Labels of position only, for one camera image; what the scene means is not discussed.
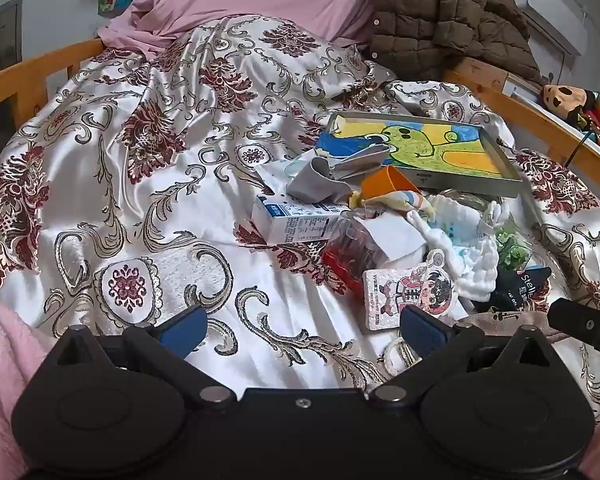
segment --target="screw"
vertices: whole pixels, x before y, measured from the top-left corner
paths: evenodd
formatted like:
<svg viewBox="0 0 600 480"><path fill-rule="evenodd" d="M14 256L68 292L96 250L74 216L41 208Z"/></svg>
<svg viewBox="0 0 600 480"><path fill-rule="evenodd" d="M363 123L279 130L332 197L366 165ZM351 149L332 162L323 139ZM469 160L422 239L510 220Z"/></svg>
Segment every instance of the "screw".
<svg viewBox="0 0 600 480"><path fill-rule="evenodd" d="M224 386L207 386L200 390L200 397L206 402L225 402L231 398L231 390Z"/></svg>
<svg viewBox="0 0 600 480"><path fill-rule="evenodd" d="M376 397L378 397L378 399L386 400L387 402L397 402L398 400L403 400L406 396L407 392L400 386L386 384L385 386L376 388Z"/></svg>
<svg viewBox="0 0 600 480"><path fill-rule="evenodd" d="M296 406L298 408L310 408L311 401L309 399L296 399Z"/></svg>

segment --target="wooden bed frame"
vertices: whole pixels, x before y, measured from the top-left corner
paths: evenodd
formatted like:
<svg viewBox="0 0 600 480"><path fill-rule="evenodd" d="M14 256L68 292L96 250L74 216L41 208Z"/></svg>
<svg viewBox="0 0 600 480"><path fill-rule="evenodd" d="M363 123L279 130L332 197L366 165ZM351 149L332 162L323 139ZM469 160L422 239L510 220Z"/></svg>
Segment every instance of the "wooden bed frame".
<svg viewBox="0 0 600 480"><path fill-rule="evenodd" d="M104 50L100 40L77 43L43 56L27 59L0 72L0 103L11 102L16 128L35 116L48 101L46 78L67 70L67 78L80 70L80 62L97 56ZM578 139L540 112L504 95L501 77L485 78L475 70L449 70L445 81L467 86L491 110L501 115L507 124L517 124L543 140L549 146L547 155L556 162L564 162L578 144ZM581 171L600 186L600 154L584 144L573 159Z"/></svg>

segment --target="floral patterned bedspread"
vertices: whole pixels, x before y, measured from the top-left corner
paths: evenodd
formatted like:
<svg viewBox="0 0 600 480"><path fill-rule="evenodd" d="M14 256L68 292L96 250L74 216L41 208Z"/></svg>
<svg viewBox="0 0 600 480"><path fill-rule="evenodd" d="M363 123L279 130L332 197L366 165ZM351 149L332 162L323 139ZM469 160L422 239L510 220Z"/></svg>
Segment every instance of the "floral patterned bedspread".
<svg viewBox="0 0 600 480"><path fill-rule="evenodd" d="M152 62L109 49L0 156L1 300L56 337L202 304L209 332L187 359L239 395L381 383L396 333L361 331L320 261L324 242L267 246L249 220L256 193L270 193L254 168L311 147L343 108L481 124L513 145L466 88L396 81L290 22L230 16ZM541 155L510 156L530 184L512 201L516 218L554 270L536 308L563 295L600 308L597 200ZM556 348L600 417L600 354L571 339Z"/></svg>

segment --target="plush doll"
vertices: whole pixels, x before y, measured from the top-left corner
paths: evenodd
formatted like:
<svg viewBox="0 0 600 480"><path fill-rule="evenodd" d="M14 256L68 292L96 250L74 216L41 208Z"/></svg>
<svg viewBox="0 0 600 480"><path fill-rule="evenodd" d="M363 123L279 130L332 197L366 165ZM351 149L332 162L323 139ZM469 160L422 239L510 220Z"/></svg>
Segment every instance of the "plush doll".
<svg viewBox="0 0 600 480"><path fill-rule="evenodd" d="M546 85L542 102L550 112L581 132L593 131L600 146L600 98L575 86Z"/></svg>

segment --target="quilted jacket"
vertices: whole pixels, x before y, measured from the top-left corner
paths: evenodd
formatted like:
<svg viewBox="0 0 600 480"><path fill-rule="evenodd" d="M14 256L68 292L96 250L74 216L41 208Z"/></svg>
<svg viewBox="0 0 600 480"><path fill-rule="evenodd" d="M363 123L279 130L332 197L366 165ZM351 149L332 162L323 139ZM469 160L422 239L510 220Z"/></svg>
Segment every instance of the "quilted jacket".
<svg viewBox="0 0 600 480"><path fill-rule="evenodd" d="M514 0L373 0L371 57L405 80L440 80L468 56L542 84Z"/></svg>

